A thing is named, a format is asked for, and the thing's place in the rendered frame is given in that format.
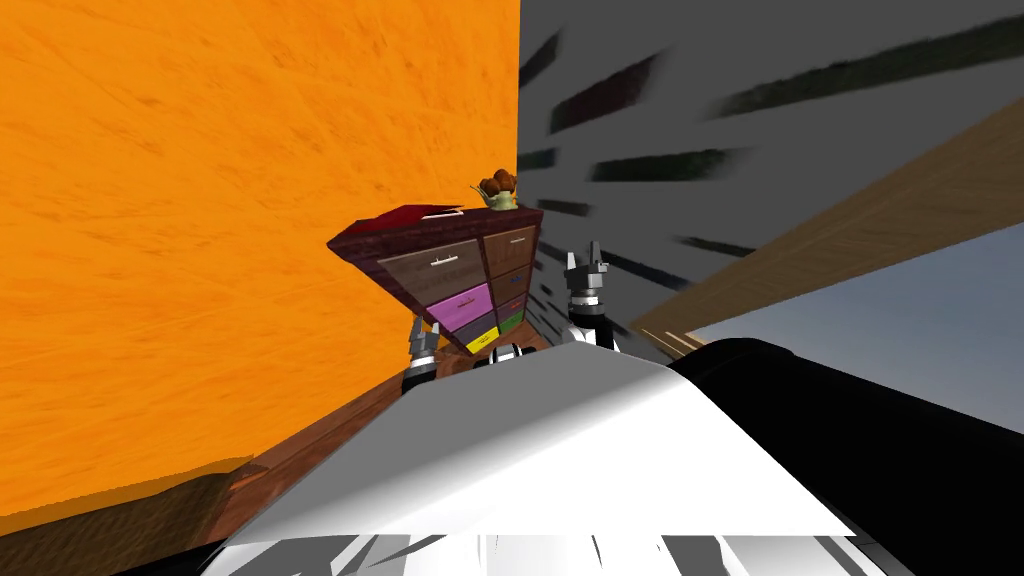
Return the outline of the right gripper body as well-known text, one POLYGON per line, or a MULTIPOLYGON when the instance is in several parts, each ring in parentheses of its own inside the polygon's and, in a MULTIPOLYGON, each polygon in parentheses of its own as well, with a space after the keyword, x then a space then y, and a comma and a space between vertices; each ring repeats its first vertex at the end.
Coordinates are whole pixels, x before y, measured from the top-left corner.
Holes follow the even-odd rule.
POLYGON ((570 300, 583 302, 585 299, 595 299, 603 287, 604 274, 607 266, 577 266, 564 272, 570 300))

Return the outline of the magenta drawer front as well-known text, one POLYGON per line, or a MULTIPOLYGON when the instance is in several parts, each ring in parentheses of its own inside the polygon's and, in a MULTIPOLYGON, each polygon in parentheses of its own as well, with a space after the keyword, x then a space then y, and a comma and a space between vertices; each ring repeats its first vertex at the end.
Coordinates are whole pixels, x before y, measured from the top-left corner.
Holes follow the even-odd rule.
POLYGON ((427 307, 432 323, 451 333, 493 311, 490 285, 484 282, 427 307))

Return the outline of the large grey-brown drawer front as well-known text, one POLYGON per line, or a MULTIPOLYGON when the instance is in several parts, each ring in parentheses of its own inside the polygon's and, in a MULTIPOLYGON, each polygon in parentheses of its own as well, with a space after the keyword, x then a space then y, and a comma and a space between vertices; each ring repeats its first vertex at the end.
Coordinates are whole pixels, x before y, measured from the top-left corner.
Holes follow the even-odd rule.
POLYGON ((455 294, 482 284, 484 272, 479 242, 476 239, 401 254, 378 261, 417 302, 432 305, 455 294), (436 258, 459 256, 455 262, 432 268, 436 258))

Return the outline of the brown drawer front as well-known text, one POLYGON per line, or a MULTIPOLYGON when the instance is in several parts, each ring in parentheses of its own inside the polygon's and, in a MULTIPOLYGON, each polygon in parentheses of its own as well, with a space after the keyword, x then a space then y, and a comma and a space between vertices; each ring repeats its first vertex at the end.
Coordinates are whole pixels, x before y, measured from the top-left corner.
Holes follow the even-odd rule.
POLYGON ((534 260, 536 227, 525 227, 493 234, 483 238, 489 276, 503 274, 530 264, 534 260))

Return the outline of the dark wooden dresser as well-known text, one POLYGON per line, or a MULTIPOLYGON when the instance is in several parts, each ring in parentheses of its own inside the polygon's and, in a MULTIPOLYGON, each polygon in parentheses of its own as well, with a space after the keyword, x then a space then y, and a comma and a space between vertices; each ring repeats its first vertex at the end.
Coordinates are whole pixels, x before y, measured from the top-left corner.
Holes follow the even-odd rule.
POLYGON ((486 275, 484 282, 490 285, 493 311, 454 333, 440 326, 441 334, 457 349, 465 355, 472 355, 466 347, 467 342, 486 332, 493 326, 498 328, 502 321, 519 310, 524 312, 524 320, 542 219, 542 211, 518 207, 516 210, 510 211, 494 211, 488 208, 458 210, 452 215, 424 218, 410 227, 383 230, 367 230, 364 227, 366 221, 361 221, 357 225, 349 227, 339 233, 328 242, 327 246, 339 258, 357 268, 371 278, 414 315, 421 316, 425 321, 433 324, 427 313, 427 307, 431 305, 423 306, 417 302, 397 281, 378 264, 378 261, 392 256, 476 239, 479 242, 486 275), (525 227, 536 227, 532 262, 498 278, 492 278, 483 238, 525 227))

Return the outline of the dark red book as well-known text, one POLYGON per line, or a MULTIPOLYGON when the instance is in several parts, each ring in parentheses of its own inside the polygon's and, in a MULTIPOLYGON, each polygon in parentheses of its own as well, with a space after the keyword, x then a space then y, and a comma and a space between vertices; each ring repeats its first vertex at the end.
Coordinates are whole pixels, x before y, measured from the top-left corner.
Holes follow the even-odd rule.
POLYGON ((458 211, 458 205, 437 204, 407 204, 389 210, 373 219, 367 220, 367 230, 383 230, 390 228, 410 227, 423 218, 439 213, 458 211))

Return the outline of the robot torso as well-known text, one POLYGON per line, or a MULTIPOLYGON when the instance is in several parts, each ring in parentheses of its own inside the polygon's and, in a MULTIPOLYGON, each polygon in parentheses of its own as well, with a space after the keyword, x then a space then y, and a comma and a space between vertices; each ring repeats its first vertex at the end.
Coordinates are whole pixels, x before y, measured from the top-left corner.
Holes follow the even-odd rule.
POLYGON ((913 576, 676 372, 565 344, 404 394, 200 576, 913 576))

